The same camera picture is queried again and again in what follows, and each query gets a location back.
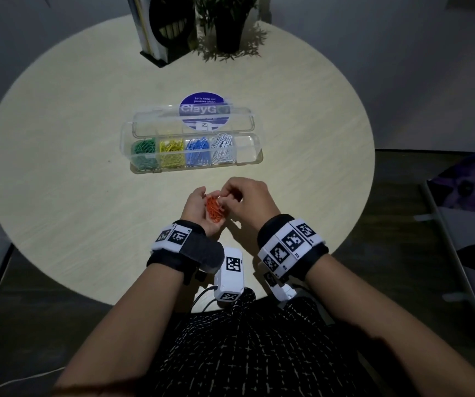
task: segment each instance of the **potted plant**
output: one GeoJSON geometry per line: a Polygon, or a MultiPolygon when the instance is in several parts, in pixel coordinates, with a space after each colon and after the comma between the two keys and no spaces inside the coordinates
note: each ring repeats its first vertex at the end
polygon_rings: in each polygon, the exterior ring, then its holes
{"type": "Polygon", "coordinates": [[[217,49],[233,54],[239,50],[241,33],[250,10],[258,0],[193,0],[201,26],[215,26],[217,49]]]}

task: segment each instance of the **plastic storage box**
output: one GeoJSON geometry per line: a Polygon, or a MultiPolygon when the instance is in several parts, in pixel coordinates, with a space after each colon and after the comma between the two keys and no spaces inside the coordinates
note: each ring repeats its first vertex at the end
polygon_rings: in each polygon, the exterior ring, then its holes
{"type": "Polygon", "coordinates": [[[262,142],[261,124],[247,107],[169,105],[124,123],[120,150],[134,173],[160,173],[259,163],[262,142]]]}

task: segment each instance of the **circular sticker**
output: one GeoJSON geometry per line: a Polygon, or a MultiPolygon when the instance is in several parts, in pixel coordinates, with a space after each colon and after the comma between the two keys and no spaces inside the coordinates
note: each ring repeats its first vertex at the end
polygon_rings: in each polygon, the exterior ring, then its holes
{"type": "Polygon", "coordinates": [[[189,95],[179,106],[180,116],[202,116],[182,120],[182,122],[196,131],[215,131],[219,129],[227,123],[229,118],[219,116],[229,113],[230,106],[228,103],[221,96],[210,92],[198,92],[189,95]]]}

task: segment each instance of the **dark floor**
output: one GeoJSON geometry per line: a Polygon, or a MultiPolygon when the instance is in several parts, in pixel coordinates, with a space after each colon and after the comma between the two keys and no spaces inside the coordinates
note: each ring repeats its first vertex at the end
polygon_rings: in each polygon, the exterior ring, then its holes
{"type": "MultiPolygon", "coordinates": [[[[475,317],[466,303],[446,303],[460,291],[418,184],[462,155],[376,152],[366,208],[334,255],[431,327],[475,366],[475,317]]],[[[108,305],[89,300],[42,274],[15,253],[0,286],[0,383],[67,363],[108,305]]],[[[0,396],[46,395],[59,374],[0,389],[0,396]]]]}

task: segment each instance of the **round table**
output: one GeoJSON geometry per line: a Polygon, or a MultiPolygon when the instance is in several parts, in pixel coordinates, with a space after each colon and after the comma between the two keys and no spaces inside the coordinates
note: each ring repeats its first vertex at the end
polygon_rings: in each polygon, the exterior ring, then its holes
{"type": "MultiPolygon", "coordinates": [[[[125,16],[64,40],[21,74],[0,104],[0,223],[30,262],[69,289],[114,304],[188,194],[201,185],[220,189],[232,176],[265,181],[280,210],[305,219],[330,251],[345,240],[373,179],[365,109],[321,53],[259,25],[267,32],[259,56],[204,61],[193,52],[157,68],[139,54],[125,16]],[[119,150],[122,123],[144,106],[202,91],[254,110],[267,139],[263,161],[132,173],[119,150]]],[[[265,296],[257,258],[253,265],[255,234],[231,222],[220,241],[243,250],[245,284],[265,296]]],[[[206,286],[193,283],[187,302],[206,286]]],[[[212,298],[207,293],[194,311],[212,298]]]]}

